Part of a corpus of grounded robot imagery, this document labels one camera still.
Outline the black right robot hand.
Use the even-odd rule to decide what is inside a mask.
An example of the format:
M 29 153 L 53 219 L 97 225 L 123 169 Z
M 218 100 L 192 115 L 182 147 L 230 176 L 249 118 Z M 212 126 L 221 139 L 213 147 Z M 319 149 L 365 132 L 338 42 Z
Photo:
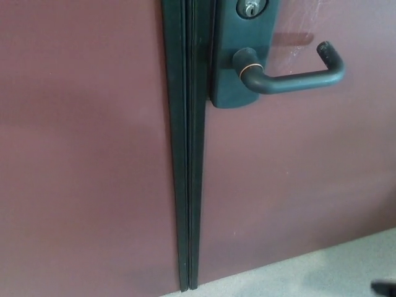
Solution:
M 377 296 L 396 297 L 396 283 L 390 280 L 375 280 L 371 282 L 371 290 Z

